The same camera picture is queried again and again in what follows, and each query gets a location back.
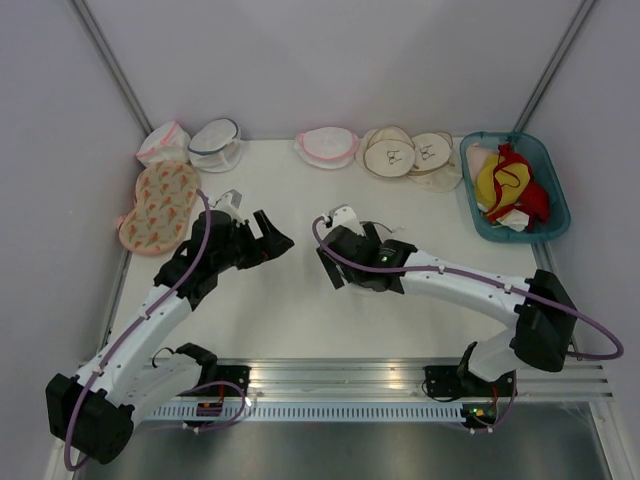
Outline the blue-trimmed white mesh laundry bag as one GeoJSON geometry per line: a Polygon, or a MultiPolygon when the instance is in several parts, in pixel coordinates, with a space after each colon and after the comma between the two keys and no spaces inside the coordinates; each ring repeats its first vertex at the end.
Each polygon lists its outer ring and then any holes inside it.
{"type": "MultiPolygon", "coordinates": [[[[393,232],[379,222],[362,223],[366,239],[356,254],[355,263],[381,269],[402,267],[406,261],[405,244],[394,238],[393,232]]],[[[373,273],[355,270],[353,274],[357,285],[376,292],[394,292],[403,294],[400,273],[373,273]]]]}

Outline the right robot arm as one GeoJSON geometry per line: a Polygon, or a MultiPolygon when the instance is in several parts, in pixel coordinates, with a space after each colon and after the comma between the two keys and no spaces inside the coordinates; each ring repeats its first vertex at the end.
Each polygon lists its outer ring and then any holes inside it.
{"type": "Polygon", "coordinates": [[[537,270],[533,277],[521,278],[466,270],[412,244],[381,240],[373,226],[354,232],[318,218],[312,232],[335,288],[426,295],[503,325],[491,339],[467,347],[456,371],[463,392],[478,395],[501,376],[524,367],[550,373],[563,369],[576,315],[554,274],[537,270]]]}

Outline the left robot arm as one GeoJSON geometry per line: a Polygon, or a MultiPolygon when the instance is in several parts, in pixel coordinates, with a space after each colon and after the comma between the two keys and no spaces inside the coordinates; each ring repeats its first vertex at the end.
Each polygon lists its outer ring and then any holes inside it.
{"type": "Polygon", "coordinates": [[[199,306],[223,272],[274,260],[294,245],[263,211],[245,220],[221,210],[202,212],[159,270],[125,330],[74,375],[56,374],[45,388],[51,433],[63,441],[63,461],[74,472],[90,459],[114,460],[134,429],[156,407],[184,391],[206,396],[218,384],[216,356],[197,345],[179,347],[167,366],[144,373],[146,361],[199,306]]]}

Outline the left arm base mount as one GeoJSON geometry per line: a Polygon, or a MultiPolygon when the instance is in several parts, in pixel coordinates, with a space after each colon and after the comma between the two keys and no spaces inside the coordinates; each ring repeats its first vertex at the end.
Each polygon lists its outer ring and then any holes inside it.
{"type": "Polygon", "coordinates": [[[170,355],[184,354],[194,359],[200,366],[200,377],[197,387],[209,384],[206,389],[196,390],[195,388],[183,392],[180,397],[217,397],[219,399],[239,398],[240,393],[232,387],[236,385],[244,394],[249,386],[250,367],[247,365],[222,365],[218,363],[218,357],[211,351],[193,343],[186,343],[177,349],[162,347],[151,360],[151,365],[157,368],[156,357],[163,351],[170,355]]]}

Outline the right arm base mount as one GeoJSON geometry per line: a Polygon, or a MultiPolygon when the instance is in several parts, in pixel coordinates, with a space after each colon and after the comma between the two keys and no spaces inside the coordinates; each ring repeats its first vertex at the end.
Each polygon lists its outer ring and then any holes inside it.
{"type": "Polygon", "coordinates": [[[457,365],[424,366],[421,384],[424,394],[441,403],[467,398],[510,397],[514,391],[515,371],[507,372],[491,382],[469,372],[468,363],[477,345],[477,342],[472,342],[457,365]]]}

